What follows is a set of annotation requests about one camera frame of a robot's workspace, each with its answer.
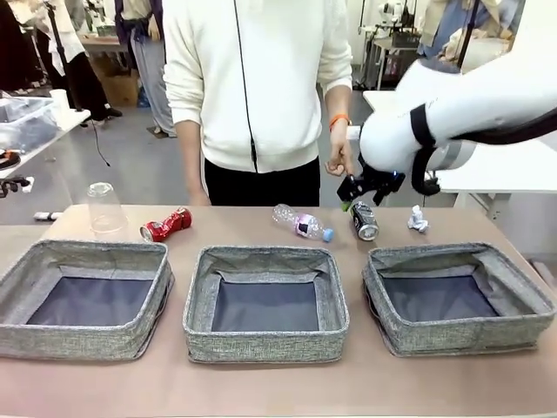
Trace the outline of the person's left hand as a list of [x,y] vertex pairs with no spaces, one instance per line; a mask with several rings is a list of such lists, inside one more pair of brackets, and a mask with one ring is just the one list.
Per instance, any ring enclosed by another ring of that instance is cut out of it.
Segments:
[[353,174],[352,147],[347,137],[347,125],[338,122],[330,132],[331,155],[326,171],[334,176]]

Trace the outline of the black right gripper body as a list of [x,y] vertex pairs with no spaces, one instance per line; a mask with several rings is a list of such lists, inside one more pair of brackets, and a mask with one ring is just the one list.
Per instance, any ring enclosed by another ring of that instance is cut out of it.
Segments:
[[363,164],[361,174],[355,178],[356,197],[375,192],[372,201],[375,205],[380,205],[388,195],[396,193],[400,189],[404,180],[404,173],[380,172]]

